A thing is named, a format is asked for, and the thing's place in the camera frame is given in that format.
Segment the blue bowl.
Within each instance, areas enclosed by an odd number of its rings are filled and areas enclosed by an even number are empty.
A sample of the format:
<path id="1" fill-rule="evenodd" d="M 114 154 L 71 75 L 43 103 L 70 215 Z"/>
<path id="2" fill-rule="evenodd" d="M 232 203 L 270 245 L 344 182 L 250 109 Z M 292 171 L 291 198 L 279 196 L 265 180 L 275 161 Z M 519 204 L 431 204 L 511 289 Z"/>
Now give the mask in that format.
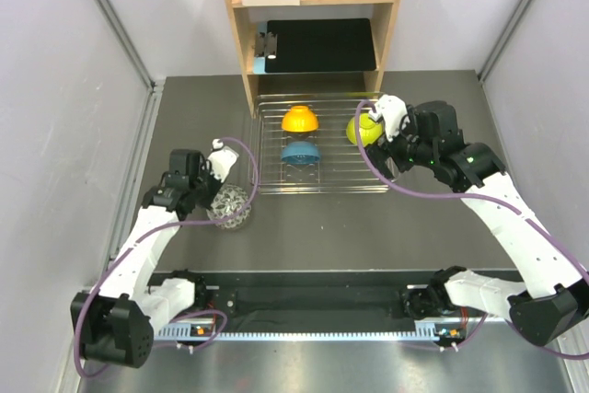
<path id="1" fill-rule="evenodd" d="M 291 142 L 281 152 L 281 161 L 290 165 L 312 165 L 320 158 L 318 147 L 307 141 Z"/>

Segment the orange bowl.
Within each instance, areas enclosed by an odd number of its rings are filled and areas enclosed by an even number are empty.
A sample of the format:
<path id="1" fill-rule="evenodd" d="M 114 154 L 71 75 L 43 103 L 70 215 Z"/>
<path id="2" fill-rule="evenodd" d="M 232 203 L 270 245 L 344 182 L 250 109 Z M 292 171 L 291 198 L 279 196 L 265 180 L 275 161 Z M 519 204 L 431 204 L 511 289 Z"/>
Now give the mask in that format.
<path id="1" fill-rule="evenodd" d="M 288 133 L 311 133 L 319 123 L 316 113 L 307 105 L 296 105 L 284 114 L 281 126 Z"/>

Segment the black clipboard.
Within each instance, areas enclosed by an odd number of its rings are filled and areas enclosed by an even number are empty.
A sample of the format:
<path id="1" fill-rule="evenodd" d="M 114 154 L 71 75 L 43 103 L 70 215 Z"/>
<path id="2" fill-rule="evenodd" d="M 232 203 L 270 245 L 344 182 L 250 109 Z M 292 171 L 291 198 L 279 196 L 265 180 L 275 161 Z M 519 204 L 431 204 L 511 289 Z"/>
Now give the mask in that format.
<path id="1" fill-rule="evenodd" d="M 256 75 L 350 73 L 377 68 L 367 18 L 270 20 L 258 25 Z"/>

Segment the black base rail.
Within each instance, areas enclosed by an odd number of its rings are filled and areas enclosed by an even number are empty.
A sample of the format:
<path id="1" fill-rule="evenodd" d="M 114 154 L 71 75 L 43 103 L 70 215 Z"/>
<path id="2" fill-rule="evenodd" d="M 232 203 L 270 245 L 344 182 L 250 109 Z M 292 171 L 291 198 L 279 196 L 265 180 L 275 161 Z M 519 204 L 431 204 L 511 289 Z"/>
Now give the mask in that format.
<path id="1" fill-rule="evenodd" d="M 420 320 L 460 309 L 473 317 L 508 318 L 509 297 L 525 289 L 514 271 L 463 268 L 370 271 L 158 272 L 194 285 L 191 305 L 174 321 L 208 320 L 224 335 L 357 335 L 413 332 Z"/>

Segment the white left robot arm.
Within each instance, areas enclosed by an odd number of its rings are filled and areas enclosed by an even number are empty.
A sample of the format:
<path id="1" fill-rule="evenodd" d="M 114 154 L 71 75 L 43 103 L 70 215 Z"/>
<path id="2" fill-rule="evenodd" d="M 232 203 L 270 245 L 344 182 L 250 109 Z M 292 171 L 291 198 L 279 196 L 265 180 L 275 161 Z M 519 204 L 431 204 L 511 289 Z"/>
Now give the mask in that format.
<path id="1" fill-rule="evenodd" d="M 166 279 L 151 288 L 150 279 L 170 240 L 196 208 L 210 208 L 238 155 L 219 141 L 208 156 L 175 149 L 167 171 L 142 199 L 135 224 L 116 259 L 88 291 L 71 305 L 75 363 L 97 361 L 141 367 L 157 333 L 177 314 L 199 316 L 209 303 L 194 281 Z"/>

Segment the green bowl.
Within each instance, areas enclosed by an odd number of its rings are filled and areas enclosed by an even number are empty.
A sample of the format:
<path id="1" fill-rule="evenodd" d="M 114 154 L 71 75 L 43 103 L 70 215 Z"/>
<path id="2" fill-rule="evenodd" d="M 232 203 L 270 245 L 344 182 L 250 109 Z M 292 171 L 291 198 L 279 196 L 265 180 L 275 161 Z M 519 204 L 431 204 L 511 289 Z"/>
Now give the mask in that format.
<path id="1" fill-rule="evenodd" d="M 364 147 L 376 142 L 384 133 L 383 125 L 373 121 L 367 113 L 360 115 L 359 134 Z M 346 137 L 351 144 L 357 144 L 355 118 L 351 118 L 346 126 Z"/>

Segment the patterned white floral bowl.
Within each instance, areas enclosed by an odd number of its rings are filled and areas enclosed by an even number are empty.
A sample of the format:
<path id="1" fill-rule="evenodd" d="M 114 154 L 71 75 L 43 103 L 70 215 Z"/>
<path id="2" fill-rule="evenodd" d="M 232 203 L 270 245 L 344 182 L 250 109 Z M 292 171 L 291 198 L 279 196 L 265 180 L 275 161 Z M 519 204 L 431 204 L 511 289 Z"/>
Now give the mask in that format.
<path id="1" fill-rule="evenodd" d="M 229 217 L 228 221 L 218 224 L 220 229 L 235 231 L 243 227 L 251 215 L 251 206 L 246 207 L 239 215 L 240 211 L 248 200 L 247 192 L 235 184 L 226 184 L 216 194 L 211 208 L 206 211 L 210 220 L 219 220 Z"/>

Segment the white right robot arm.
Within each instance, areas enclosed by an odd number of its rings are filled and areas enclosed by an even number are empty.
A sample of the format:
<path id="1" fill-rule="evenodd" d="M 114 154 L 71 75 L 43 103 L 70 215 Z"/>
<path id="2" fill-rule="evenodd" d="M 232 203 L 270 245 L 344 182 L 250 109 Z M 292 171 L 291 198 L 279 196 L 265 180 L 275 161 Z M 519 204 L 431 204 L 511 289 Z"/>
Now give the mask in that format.
<path id="1" fill-rule="evenodd" d="M 455 108 L 442 101 L 411 106 L 383 95 L 368 117 L 384 133 L 361 154 L 376 177 L 395 191 L 430 200 L 459 200 L 489 229 L 521 279 L 492 278 L 461 266 L 435 272 L 423 289 L 402 293 L 406 314 L 448 316 L 460 307 L 502 318 L 529 343 L 544 347 L 588 318 L 588 271 L 525 204 L 505 164 L 484 143 L 468 143 Z M 401 172 L 427 168 L 447 193 L 413 191 L 393 181 Z"/>

